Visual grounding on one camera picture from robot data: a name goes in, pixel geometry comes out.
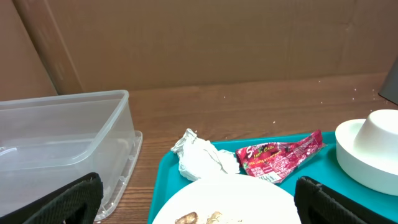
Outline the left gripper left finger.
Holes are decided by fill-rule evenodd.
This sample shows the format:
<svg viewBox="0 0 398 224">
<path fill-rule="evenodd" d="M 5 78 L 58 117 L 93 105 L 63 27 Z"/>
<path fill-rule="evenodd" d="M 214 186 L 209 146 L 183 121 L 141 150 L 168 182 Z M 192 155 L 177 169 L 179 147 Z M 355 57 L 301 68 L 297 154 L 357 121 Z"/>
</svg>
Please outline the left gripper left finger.
<svg viewBox="0 0 398 224">
<path fill-rule="evenodd" d="M 10 224 L 93 223 L 103 198 L 99 174 L 91 172 L 1 217 Z"/>
</svg>

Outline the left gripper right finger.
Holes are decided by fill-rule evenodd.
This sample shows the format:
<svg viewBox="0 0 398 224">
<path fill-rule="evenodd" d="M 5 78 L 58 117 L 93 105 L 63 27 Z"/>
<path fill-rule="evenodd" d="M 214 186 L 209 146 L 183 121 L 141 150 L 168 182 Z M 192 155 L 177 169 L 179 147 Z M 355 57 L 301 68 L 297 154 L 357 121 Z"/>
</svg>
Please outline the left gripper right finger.
<svg viewBox="0 0 398 224">
<path fill-rule="evenodd" d="M 307 176 L 296 181 L 294 202 L 302 224 L 397 224 Z"/>
</svg>

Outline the white saucer bowl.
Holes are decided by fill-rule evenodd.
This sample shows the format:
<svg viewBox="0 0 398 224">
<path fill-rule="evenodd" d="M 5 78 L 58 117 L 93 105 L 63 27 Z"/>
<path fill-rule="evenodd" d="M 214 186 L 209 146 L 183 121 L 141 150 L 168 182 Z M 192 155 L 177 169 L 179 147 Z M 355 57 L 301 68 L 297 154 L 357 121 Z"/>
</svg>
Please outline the white saucer bowl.
<svg viewBox="0 0 398 224">
<path fill-rule="evenodd" d="M 354 139 L 366 119 L 341 123 L 335 132 L 336 156 L 340 167 L 355 181 L 375 191 L 397 195 L 397 161 L 362 156 L 354 149 Z"/>
</svg>

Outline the white cup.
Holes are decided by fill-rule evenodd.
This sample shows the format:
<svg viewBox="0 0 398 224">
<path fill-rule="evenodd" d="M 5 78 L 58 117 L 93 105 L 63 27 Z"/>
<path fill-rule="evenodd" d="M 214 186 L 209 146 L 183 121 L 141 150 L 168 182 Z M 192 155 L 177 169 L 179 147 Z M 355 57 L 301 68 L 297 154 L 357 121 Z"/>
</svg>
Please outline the white cup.
<svg viewBox="0 0 398 224">
<path fill-rule="evenodd" d="M 354 139 L 354 149 L 368 158 L 397 161 L 397 110 L 370 113 Z"/>
</svg>

